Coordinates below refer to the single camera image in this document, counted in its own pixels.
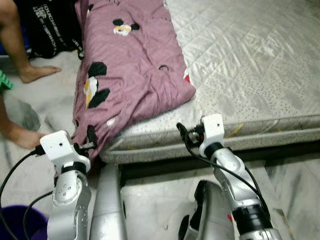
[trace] bare foot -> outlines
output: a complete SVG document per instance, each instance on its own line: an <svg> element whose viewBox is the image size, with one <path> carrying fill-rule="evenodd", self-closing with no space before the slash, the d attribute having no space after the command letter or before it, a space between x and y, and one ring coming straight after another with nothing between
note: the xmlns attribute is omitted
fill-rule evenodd
<svg viewBox="0 0 320 240"><path fill-rule="evenodd" d="M35 66L28 66L24 69L21 69L19 71L20 78L22 82L25 84L31 83L34 80L37 80L39 78L55 74L57 72L60 72L61 68L55 67L55 66L42 66L42 67L35 67Z"/></svg>
<svg viewBox="0 0 320 240"><path fill-rule="evenodd" d="M15 123L11 123L8 131L4 132L3 135L6 139L25 149L33 149L35 146L39 145L40 138L44 136L42 133L29 131Z"/></svg>

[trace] marble floor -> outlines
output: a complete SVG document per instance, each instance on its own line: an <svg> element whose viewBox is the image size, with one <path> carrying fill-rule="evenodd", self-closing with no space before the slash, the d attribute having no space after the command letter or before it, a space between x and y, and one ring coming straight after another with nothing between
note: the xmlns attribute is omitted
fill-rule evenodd
<svg viewBox="0 0 320 240"><path fill-rule="evenodd" d="M4 73L15 84L4 94L10 118L31 130L45 134L74 131L72 103L80 64L76 52L63 52L51 60L36 59L36 66L55 65L62 72L30 84L23 84L8 59L0 58ZM29 151L0 136L0 183L9 169ZM256 176L271 209L273 224L284 240L320 239L320 153L274 161L247 163ZM45 156L31 157L21 165L4 191L4 206L28 205L53 189L55 170ZM95 201L98 175L89 178ZM192 210L193 194L201 179L215 181L210 168L128 181L122 189L126 203L129 240L177 239L180 222ZM51 212L47 197L35 206L45 215Z"/></svg>

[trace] quilted mattress surface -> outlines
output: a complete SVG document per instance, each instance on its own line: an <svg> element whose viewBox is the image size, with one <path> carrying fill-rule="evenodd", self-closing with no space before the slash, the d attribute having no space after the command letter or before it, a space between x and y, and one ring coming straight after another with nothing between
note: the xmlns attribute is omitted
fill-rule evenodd
<svg viewBox="0 0 320 240"><path fill-rule="evenodd" d="M176 123L223 116L235 150L320 139L318 0L167 0L195 97L133 125L101 152L106 162L187 156Z"/></svg>

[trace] leg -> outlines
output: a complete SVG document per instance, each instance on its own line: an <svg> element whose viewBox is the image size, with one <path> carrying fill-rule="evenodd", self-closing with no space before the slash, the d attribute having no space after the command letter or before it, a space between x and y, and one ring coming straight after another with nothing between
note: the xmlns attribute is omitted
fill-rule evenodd
<svg viewBox="0 0 320 240"><path fill-rule="evenodd" d="M25 149L33 149L39 144L43 134L36 131L29 131L11 122L8 118L4 99L0 95L0 133L8 140Z"/></svg>
<svg viewBox="0 0 320 240"><path fill-rule="evenodd" d="M24 83L30 83L61 70L54 66L34 67L30 64L24 46L18 9L13 0L0 1L0 42Z"/></svg>

